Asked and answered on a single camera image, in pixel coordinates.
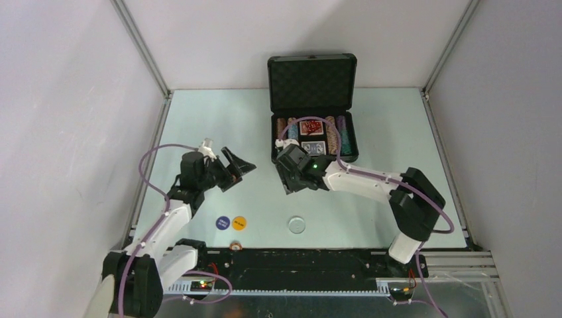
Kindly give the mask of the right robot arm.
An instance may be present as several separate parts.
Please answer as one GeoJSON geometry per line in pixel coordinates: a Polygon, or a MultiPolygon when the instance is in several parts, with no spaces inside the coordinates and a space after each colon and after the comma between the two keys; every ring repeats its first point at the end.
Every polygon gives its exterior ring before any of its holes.
{"type": "Polygon", "coordinates": [[[436,232],[438,218],[445,216],[445,199],[417,168],[404,173],[366,170],[334,156],[311,156],[295,144],[281,150],[274,165],[287,194],[322,189],[388,204],[398,234],[388,249],[385,267],[395,277],[411,270],[414,254],[436,232]]]}

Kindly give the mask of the orange poker chip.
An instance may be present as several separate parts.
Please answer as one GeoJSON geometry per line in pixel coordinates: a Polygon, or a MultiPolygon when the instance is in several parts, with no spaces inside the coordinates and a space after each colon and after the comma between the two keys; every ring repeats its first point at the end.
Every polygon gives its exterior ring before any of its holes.
{"type": "Polygon", "coordinates": [[[229,249],[232,251],[240,251],[243,249],[240,242],[232,242],[229,246],[229,249]]]}

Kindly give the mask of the yellow big blind button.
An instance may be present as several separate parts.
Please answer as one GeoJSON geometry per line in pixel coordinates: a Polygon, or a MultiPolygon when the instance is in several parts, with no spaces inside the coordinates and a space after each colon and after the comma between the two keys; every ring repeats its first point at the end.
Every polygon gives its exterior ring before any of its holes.
{"type": "Polygon", "coordinates": [[[242,216],[237,216],[232,220],[232,228],[235,231],[242,231],[247,227],[247,220],[242,216]]]}

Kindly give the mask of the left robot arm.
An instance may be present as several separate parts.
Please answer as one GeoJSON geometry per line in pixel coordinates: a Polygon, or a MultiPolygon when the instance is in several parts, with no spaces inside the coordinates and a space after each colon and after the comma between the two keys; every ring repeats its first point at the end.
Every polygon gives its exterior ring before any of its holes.
{"type": "Polygon", "coordinates": [[[164,198],[159,217],[137,240],[105,257],[102,317],[154,317],[164,301],[164,291],[178,278],[187,272],[201,276],[208,271],[209,257],[201,253],[205,243],[176,240],[176,236],[193,219],[206,191],[215,187],[227,191],[256,166],[227,147],[221,150],[228,161],[224,164],[208,142],[187,150],[167,192],[147,183],[164,198]]]}

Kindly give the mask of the blue small blind button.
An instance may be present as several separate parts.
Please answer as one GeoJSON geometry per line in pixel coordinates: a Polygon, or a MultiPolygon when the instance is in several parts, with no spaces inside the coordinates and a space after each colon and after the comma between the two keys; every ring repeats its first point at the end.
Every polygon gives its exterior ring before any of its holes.
{"type": "Polygon", "coordinates": [[[218,230],[227,230],[231,225],[231,220],[227,216],[220,216],[215,221],[215,226],[218,230]]]}

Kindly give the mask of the black poker case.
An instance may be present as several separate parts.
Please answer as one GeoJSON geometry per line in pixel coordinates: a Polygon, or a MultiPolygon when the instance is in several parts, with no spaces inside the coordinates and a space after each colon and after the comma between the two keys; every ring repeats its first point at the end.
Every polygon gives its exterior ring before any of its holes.
{"type": "Polygon", "coordinates": [[[267,61],[270,97],[271,139],[276,140],[276,120],[295,117],[298,122],[298,142],[325,141],[327,147],[327,125],[325,118],[344,115],[351,142],[350,155],[342,156],[345,162],[354,162],[359,149],[353,116],[353,102],[357,57],[352,53],[323,54],[310,56],[272,56],[267,61]],[[323,122],[324,134],[301,136],[299,122],[318,120],[323,122]]]}

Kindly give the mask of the clear dealer button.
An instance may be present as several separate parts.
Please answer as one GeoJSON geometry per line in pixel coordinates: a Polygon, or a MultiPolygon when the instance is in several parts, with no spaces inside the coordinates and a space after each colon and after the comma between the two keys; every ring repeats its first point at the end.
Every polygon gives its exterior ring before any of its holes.
{"type": "Polygon", "coordinates": [[[306,229],[306,222],[301,217],[292,217],[288,221],[288,229],[293,234],[296,234],[296,235],[301,234],[306,229]]]}

